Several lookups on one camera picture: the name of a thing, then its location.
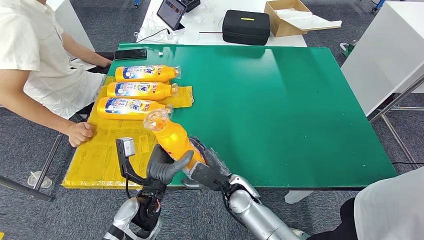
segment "black phone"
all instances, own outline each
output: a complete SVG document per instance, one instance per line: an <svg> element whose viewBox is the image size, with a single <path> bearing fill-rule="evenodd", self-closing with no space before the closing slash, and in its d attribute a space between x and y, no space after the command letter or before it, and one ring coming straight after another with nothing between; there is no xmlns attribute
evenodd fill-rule
<svg viewBox="0 0 424 240"><path fill-rule="evenodd" d="M131 50L117 50L115 52L114 60L128 60L128 59L146 59L147 49L131 49Z"/></svg>

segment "green tabletop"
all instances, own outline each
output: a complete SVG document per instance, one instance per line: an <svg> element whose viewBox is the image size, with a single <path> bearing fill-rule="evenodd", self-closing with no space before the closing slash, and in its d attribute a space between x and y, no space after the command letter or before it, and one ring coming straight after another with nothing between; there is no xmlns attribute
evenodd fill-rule
<svg viewBox="0 0 424 240"><path fill-rule="evenodd" d="M173 82L193 87L194 104L172 121L255 187L365 187L396 175L328 48L119 45L142 47L146 60L114 61L109 75L118 66L181 66Z"/></svg>

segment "plastic cup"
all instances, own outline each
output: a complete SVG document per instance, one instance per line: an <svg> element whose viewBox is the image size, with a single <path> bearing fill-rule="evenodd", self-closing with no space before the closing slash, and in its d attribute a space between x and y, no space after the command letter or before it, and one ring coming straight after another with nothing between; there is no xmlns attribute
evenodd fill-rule
<svg viewBox="0 0 424 240"><path fill-rule="evenodd" d="M33 187L36 185L38 179L40 178L41 171L31 172L31 174L28 177L28 185ZM44 177L44 181L42 181L41 188L42 189L48 189L52 185L52 180L48 178L47 176Z"/></svg>

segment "black case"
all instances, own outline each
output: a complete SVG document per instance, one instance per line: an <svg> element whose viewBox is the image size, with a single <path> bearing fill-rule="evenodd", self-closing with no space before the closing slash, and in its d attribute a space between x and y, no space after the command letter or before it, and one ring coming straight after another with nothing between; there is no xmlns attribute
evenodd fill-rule
<svg viewBox="0 0 424 240"><path fill-rule="evenodd" d="M222 23L222 39L228 43L263 46L270 31L270 16L261 12L228 10Z"/></svg>
<svg viewBox="0 0 424 240"><path fill-rule="evenodd" d="M195 7L200 5L200 0L181 0L183 4L187 6L186 13L189 13L191 10L195 9Z"/></svg>

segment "gray carpet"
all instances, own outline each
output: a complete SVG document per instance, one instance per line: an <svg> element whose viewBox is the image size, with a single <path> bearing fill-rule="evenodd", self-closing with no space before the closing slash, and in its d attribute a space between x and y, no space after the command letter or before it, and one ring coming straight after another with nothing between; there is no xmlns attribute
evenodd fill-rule
<svg viewBox="0 0 424 240"><path fill-rule="evenodd" d="M305 35L309 46L329 47L342 64L339 44L359 39L373 15L367 0L305 0L315 14L328 20L342 20L340 29L311 31ZM130 0L71 0L94 47L113 52L118 42L133 42L143 21L148 1L139 9ZM415 94L405 104L424 106L424 96ZM413 156L424 162L424 112L388 114ZM392 161L406 161L405 156L382 121L373 128ZM38 171L48 155L56 132L0 108L0 175L25 184L30 171ZM126 200L123 190L65 189L60 183L68 169L74 149L66 137L48 172L53 186L53 203L33 199L0 187L0 232L5 240L92 240L101 239L112 218ZM396 165L399 174L412 166ZM341 204L354 197L351 191L316 191L293 205L284 203L287 191L259 191L262 200L289 226L310 234L328 231L340 223ZM210 191L169 190L163 202L163 229L160 240L253 239L225 211L218 193Z"/></svg>

